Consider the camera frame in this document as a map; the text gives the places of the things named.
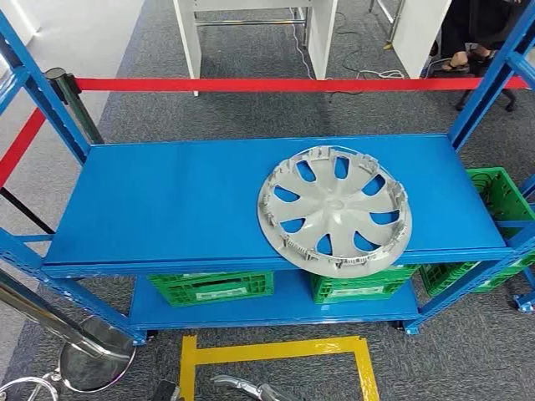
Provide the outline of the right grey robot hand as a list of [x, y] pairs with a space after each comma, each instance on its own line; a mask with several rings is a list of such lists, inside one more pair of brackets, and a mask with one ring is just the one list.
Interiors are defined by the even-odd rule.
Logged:
[[228, 375], [217, 375], [210, 378], [215, 386], [236, 388], [249, 397], [262, 401], [299, 401], [302, 398], [295, 394], [286, 392], [268, 383], [254, 384], [244, 378], [237, 378]]

